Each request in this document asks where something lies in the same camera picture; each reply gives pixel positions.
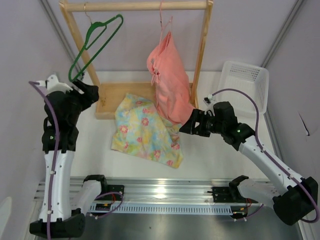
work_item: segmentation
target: white table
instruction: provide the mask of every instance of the white table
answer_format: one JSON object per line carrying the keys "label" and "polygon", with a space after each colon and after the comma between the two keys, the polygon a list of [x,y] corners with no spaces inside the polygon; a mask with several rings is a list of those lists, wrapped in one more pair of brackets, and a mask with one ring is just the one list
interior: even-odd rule
{"label": "white table", "polygon": [[[193,79],[193,72],[187,72]],[[144,71],[97,72],[101,82],[150,81],[151,75]],[[217,90],[221,72],[202,72],[197,89],[199,108],[206,109],[203,98]],[[88,73],[84,82],[91,84]],[[116,132],[115,120],[97,120],[96,105],[81,113],[77,128],[79,136],[72,164],[71,176],[103,174],[112,178],[170,178],[170,179],[233,179],[240,175],[252,179],[267,177],[245,156],[226,144],[218,134],[210,138],[180,133],[184,159],[178,169],[139,157],[111,150],[112,136]],[[238,116],[238,121],[253,129],[255,119]],[[272,148],[263,116],[259,120],[259,137]]]}

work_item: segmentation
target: clothes hanger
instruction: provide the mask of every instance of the clothes hanger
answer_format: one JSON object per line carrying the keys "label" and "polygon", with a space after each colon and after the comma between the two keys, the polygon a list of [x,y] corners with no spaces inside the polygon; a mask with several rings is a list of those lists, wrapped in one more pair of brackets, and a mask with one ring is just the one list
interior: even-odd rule
{"label": "clothes hanger", "polygon": [[[113,22],[114,20],[120,18],[121,19],[121,23],[119,24],[119,26],[116,28],[116,30],[111,34],[111,36],[107,39],[107,41],[102,45],[102,47],[100,47],[100,49],[93,55],[93,57],[89,60],[89,62],[80,70],[80,72],[77,73],[77,75],[75,77],[72,78],[71,74],[73,69],[75,68],[80,56],[82,55],[82,53],[86,50],[88,50],[97,40],[99,37],[101,37],[101,35],[107,30],[107,25],[111,22]],[[112,18],[110,18],[108,21],[106,22],[100,22],[100,21],[96,21],[94,23],[91,23],[91,26],[89,27],[88,31],[86,32],[86,36],[85,36],[85,41],[84,41],[84,45],[81,48],[79,54],[76,56],[73,64],[70,67],[69,70],[69,74],[68,74],[68,78],[70,82],[75,81],[85,70],[86,68],[89,66],[89,64],[91,64],[91,62],[98,56],[98,54],[103,50],[103,48],[105,48],[105,46],[110,42],[110,40],[116,35],[116,33],[118,32],[118,30],[120,29],[120,27],[122,26],[122,24],[124,23],[124,17],[121,14],[118,14]],[[96,30],[97,28],[101,28],[104,27],[104,29],[99,33],[99,35],[92,41],[92,43],[90,43],[89,46],[89,39],[91,34],[94,32],[94,30]]]}

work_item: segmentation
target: pink cloth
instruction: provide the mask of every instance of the pink cloth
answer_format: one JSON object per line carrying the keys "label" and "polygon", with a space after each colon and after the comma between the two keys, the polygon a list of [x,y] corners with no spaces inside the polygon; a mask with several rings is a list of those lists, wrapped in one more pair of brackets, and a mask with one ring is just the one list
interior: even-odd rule
{"label": "pink cloth", "polygon": [[151,52],[146,66],[155,83],[156,109],[173,124],[185,124],[194,107],[190,101],[189,78],[176,49],[171,31]]}

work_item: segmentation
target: white basket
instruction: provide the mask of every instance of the white basket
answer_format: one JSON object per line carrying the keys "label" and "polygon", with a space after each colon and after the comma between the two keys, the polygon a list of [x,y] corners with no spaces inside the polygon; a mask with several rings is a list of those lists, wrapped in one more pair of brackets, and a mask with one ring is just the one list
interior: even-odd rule
{"label": "white basket", "polygon": [[[257,104],[259,113],[267,110],[269,72],[263,67],[236,61],[226,61],[223,65],[218,90],[237,89],[248,94]],[[244,95],[234,91],[223,91],[216,95],[217,102],[230,102],[236,114],[253,117],[254,105]]]}

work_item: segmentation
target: white wall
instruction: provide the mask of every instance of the white wall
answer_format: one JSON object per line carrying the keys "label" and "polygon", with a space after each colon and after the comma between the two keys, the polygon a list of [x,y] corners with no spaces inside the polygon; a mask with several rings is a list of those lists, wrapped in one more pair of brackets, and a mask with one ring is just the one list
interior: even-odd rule
{"label": "white wall", "polygon": [[[320,183],[320,1],[308,0],[268,70],[268,108],[284,160]],[[310,136],[306,136],[301,115]],[[320,238],[320,222],[312,225]]]}
{"label": "white wall", "polygon": [[[57,0],[48,0],[59,24],[73,47],[74,44],[67,24],[59,9]],[[89,0],[88,2],[119,2],[120,0]],[[141,2],[143,0],[121,0],[121,2]],[[69,0],[70,3],[86,2]],[[212,10],[202,70],[220,71],[226,60],[238,60],[261,65],[273,44],[282,24],[296,0],[215,0]],[[187,71],[194,71],[200,39],[203,10],[162,11],[164,21],[173,16],[173,37]],[[92,21],[105,22],[117,12],[88,13]],[[159,43],[159,11],[122,12],[124,24],[114,39],[93,62],[97,70],[146,71],[148,55]],[[90,26],[84,12],[74,13],[82,36]],[[110,31],[116,28],[110,25]],[[96,42],[90,55],[103,44]]]}
{"label": "white wall", "polygon": [[3,240],[20,240],[31,202],[44,178],[42,98],[28,81],[53,71],[66,77],[71,63],[38,1],[0,7],[0,202],[13,198]]}

